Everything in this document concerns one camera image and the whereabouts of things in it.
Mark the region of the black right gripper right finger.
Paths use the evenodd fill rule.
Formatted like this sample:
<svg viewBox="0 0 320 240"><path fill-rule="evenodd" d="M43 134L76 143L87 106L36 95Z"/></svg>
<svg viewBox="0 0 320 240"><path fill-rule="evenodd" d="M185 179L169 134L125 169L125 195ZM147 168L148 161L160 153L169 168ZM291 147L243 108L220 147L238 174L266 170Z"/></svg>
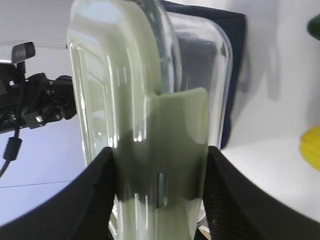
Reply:
<svg viewBox="0 0 320 240"><path fill-rule="evenodd" d="M203 204L213 240L318 240L320 224L276 200L208 148Z"/></svg>

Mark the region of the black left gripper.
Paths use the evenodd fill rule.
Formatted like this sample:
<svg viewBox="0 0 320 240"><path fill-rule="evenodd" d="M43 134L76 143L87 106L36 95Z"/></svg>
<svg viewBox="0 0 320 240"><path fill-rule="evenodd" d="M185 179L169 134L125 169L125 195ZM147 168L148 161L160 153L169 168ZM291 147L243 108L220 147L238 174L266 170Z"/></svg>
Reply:
<svg viewBox="0 0 320 240"><path fill-rule="evenodd" d="M0 65L0 131L35 129L48 123L69 120L76 113L72 77L61 75L55 80L44 73L25 79L22 100L19 100L21 81L18 67Z"/></svg>

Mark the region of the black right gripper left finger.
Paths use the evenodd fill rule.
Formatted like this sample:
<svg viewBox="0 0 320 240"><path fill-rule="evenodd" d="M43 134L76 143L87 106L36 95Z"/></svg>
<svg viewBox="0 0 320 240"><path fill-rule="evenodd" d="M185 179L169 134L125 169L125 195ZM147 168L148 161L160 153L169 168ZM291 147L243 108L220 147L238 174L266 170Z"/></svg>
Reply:
<svg viewBox="0 0 320 240"><path fill-rule="evenodd" d="M105 147L69 185L1 226L2 240L110 240L116 192L112 149Z"/></svg>

